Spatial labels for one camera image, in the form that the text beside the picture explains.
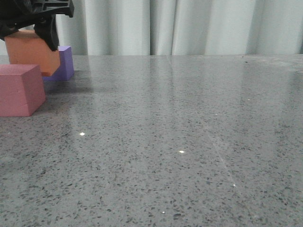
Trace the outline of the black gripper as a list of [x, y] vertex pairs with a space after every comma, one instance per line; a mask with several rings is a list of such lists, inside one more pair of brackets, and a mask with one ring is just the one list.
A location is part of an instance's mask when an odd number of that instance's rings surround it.
[[57, 51], [59, 38], [56, 15], [73, 17], [71, 0], [2, 0], [0, 2], [0, 39], [32, 24], [35, 33], [43, 39], [50, 50]]

